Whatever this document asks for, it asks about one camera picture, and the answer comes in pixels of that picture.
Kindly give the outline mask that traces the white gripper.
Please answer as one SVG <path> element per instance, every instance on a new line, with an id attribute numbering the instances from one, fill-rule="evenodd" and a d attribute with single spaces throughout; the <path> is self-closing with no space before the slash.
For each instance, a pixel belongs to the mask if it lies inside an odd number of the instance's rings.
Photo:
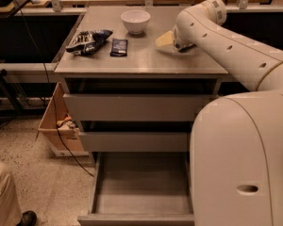
<path id="1" fill-rule="evenodd" d="M 173 31 L 169 30 L 156 39 L 157 47 L 170 44 L 172 44 L 178 52 L 193 47 L 193 43 L 185 37 L 185 34 L 176 25 Z"/>

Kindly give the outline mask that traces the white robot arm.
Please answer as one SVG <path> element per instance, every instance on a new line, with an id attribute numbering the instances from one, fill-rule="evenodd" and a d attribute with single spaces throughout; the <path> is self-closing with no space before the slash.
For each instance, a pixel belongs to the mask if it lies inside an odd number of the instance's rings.
<path id="1" fill-rule="evenodd" d="M 196 116 L 191 130 L 195 226 L 283 226 L 283 50 L 225 29 L 225 4 L 185 8 L 158 46 L 196 45 L 244 85 Z"/>

